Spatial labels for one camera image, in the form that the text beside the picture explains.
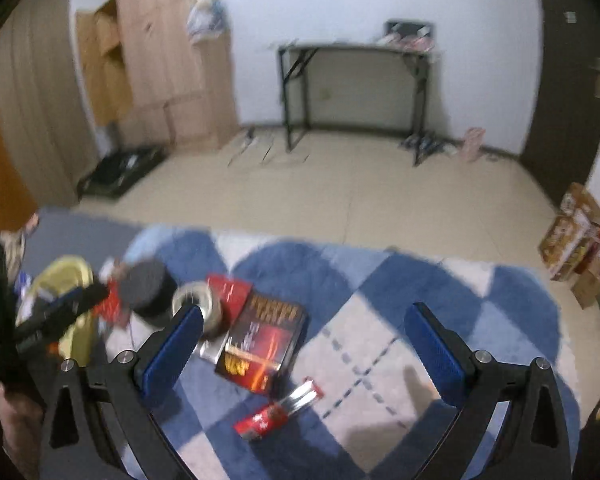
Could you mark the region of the person left hand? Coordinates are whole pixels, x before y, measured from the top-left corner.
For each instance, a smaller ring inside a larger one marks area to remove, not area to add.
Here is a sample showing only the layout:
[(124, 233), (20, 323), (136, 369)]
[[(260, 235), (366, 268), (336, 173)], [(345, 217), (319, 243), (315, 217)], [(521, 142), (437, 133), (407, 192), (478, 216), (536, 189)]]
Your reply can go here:
[(25, 479), (40, 478), (42, 408), (21, 392), (0, 385), (3, 448)]

